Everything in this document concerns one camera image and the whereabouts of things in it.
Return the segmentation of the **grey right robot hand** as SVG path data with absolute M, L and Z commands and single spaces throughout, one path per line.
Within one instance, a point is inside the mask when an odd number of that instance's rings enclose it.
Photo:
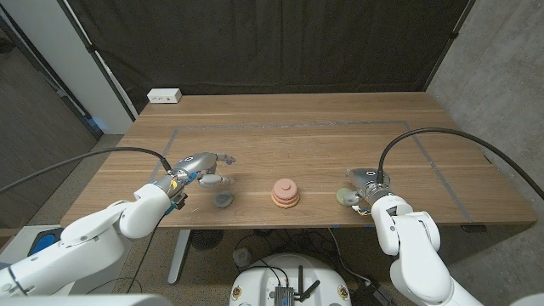
M 380 183 L 376 169 L 348 169 L 346 176 L 355 187 L 355 190 L 347 190 L 340 195 L 340 203 L 346 207 L 358 206 L 362 201 L 372 206 L 379 198 L 391 193 L 388 175 L 384 174 Z

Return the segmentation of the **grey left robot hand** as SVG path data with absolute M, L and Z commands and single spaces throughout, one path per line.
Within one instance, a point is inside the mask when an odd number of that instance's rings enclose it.
M 216 174 L 219 162 L 231 165 L 235 163 L 235 158 L 224 153 L 194 154 L 180 160 L 169 173 L 155 180 L 153 185 L 159 187 L 173 201 L 186 198 L 184 188 L 193 182 L 197 182 L 202 188 L 233 184 L 233 178 Z

